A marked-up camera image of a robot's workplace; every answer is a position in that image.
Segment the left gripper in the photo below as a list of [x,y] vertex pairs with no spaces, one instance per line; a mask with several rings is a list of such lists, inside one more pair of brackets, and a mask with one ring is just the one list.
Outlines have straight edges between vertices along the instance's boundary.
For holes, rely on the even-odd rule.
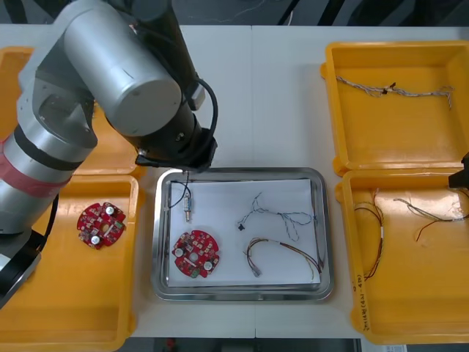
[[186,148],[175,156],[138,155],[135,164],[152,168],[173,168],[182,171],[203,172],[212,166],[217,141],[209,131],[202,131],[194,147]]

